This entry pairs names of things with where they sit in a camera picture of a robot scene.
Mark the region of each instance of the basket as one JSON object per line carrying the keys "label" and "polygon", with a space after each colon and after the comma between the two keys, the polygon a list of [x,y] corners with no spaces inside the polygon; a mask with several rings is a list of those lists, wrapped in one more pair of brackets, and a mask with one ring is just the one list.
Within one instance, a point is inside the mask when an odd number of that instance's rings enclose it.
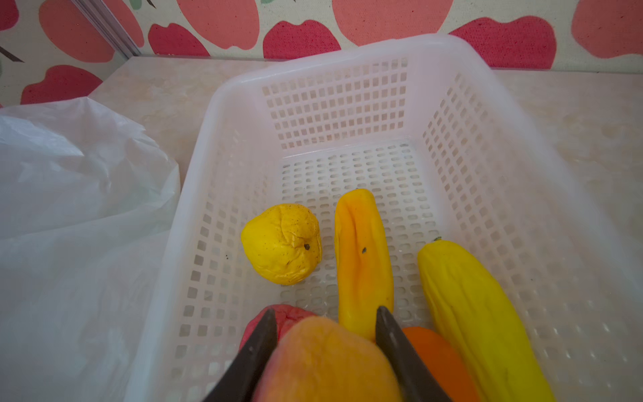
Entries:
{"label": "basket", "polygon": [[[643,399],[640,262],[476,52],[423,35],[280,63],[217,90],[126,400],[202,400],[269,304],[337,319],[334,209],[355,188],[376,197],[403,327],[432,326],[416,256],[442,236],[502,285],[559,401]],[[323,260],[294,286],[261,278],[240,243],[279,203],[320,222]]]}

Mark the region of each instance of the lemon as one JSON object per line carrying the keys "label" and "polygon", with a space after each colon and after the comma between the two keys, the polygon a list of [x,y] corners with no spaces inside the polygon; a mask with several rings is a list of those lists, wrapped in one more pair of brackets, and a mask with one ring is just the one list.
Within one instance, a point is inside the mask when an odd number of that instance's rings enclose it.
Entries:
{"label": "lemon", "polygon": [[241,243],[255,271],[280,285],[293,285],[322,260],[320,224],[299,204],[275,205],[247,223]]}

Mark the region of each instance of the wallpaper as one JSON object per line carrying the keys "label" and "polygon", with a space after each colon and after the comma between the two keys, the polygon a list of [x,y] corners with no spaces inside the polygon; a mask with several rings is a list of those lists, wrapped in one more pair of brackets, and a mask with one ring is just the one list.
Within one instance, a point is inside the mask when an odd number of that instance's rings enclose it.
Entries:
{"label": "wallpaper", "polygon": [[[442,32],[497,68],[643,72],[642,0],[103,1],[146,55],[293,59]],[[19,3],[0,0],[0,103],[78,96],[122,64],[71,0]]]}

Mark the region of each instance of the countertop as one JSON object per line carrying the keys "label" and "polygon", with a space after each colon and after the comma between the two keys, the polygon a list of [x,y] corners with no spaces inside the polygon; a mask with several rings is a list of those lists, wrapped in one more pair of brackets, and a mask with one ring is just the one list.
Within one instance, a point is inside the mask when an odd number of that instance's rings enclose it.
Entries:
{"label": "countertop", "polygon": [[[183,182],[216,89],[270,64],[134,57],[89,97],[142,124],[176,159]],[[643,75],[496,74],[643,259]]]}

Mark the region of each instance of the white plastic bag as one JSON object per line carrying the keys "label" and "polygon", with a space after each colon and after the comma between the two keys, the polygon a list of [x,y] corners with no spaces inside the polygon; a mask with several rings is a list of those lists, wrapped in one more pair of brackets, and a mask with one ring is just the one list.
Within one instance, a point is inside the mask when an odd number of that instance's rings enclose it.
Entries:
{"label": "white plastic bag", "polygon": [[0,390],[123,397],[179,197],[138,123],[88,98],[0,109]]}

